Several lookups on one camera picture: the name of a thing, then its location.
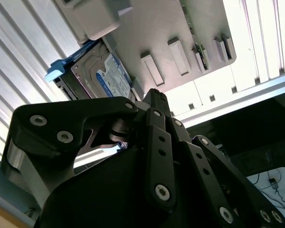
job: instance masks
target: hard drive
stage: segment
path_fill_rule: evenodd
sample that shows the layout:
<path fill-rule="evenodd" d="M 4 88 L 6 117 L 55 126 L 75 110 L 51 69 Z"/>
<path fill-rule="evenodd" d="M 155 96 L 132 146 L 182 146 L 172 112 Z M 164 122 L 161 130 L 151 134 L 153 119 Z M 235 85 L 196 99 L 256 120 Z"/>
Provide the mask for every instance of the hard drive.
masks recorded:
<path fill-rule="evenodd" d="M 91 98 L 133 97 L 132 81 L 116 53 L 99 42 L 72 67 L 71 71 Z"/>

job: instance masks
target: screw head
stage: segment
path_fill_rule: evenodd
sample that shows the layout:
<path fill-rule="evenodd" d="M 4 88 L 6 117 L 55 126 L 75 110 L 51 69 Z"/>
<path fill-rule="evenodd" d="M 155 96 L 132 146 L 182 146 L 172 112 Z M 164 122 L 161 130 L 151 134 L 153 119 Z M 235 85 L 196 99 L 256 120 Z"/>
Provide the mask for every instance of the screw head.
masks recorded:
<path fill-rule="evenodd" d="M 220 207 L 219 208 L 219 213 L 221 215 L 221 217 L 229 224 L 233 223 L 233 217 L 232 214 L 230 213 L 230 211 L 228 211 L 226 208 L 224 207 Z"/>
<path fill-rule="evenodd" d="M 46 120 L 45 117 L 41 116 L 41 115 L 34 115 L 34 116 L 31 116 L 29 121 L 35 125 L 35 126 L 44 126 L 48 123 L 48 121 Z"/>
<path fill-rule="evenodd" d="M 271 222 L 269 215 L 265 211 L 260 210 L 260 214 L 266 222 Z"/>
<path fill-rule="evenodd" d="M 175 123 L 180 127 L 181 126 L 181 122 L 179 120 L 175 120 Z"/>
<path fill-rule="evenodd" d="M 159 112 L 157 111 L 154 111 L 154 114 L 157 115 L 157 116 L 161 116 L 162 114 L 160 114 Z"/>
<path fill-rule="evenodd" d="M 163 201 L 167 201 L 168 199 L 170 199 L 170 193 L 168 189 L 161 184 L 156 185 L 155 193 L 158 196 L 158 198 L 160 198 Z"/>
<path fill-rule="evenodd" d="M 206 139 L 201 138 L 201 141 L 203 142 L 203 144 L 208 145 L 208 141 Z"/>
<path fill-rule="evenodd" d="M 73 135 L 67 131 L 60 131 L 57 133 L 57 139 L 62 143 L 70 143 L 73 141 Z"/>
<path fill-rule="evenodd" d="M 125 106 L 127 106 L 128 108 L 133 108 L 133 105 L 131 105 L 130 103 L 125 103 Z"/>
<path fill-rule="evenodd" d="M 272 211 L 271 212 L 273 217 L 279 222 L 279 223 L 282 223 L 283 222 L 283 219 L 281 218 L 281 216 L 276 212 L 276 211 Z"/>

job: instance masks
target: hard drive label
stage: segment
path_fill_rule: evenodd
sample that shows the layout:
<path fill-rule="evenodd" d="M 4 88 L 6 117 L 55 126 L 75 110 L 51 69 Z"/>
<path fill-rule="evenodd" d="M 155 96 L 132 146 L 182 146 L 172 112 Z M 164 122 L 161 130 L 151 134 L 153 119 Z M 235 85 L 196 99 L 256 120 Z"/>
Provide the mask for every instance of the hard drive label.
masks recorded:
<path fill-rule="evenodd" d="M 125 68 L 112 54 L 104 62 L 105 72 L 98 70 L 96 78 L 109 97 L 129 97 L 131 80 Z"/>

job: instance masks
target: wooden surface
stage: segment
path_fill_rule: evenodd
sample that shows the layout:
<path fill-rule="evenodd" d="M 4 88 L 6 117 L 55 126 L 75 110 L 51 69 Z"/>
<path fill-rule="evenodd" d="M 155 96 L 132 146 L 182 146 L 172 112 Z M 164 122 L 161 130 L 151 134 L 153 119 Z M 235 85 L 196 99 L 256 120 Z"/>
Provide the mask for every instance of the wooden surface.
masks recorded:
<path fill-rule="evenodd" d="M 28 228 L 28 226 L 0 208 L 0 228 Z"/>

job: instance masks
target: metal frame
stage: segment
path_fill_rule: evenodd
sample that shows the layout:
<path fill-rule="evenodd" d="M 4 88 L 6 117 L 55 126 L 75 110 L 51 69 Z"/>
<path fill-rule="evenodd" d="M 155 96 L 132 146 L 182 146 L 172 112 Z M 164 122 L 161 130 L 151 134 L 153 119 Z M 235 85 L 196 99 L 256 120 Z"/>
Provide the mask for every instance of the metal frame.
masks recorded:
<path fill-rule="evenodd" d="M 208 104 L 176 116 L 186 128 L 285 93 L 285 74 L 233 94 L 231 99 Z"/>

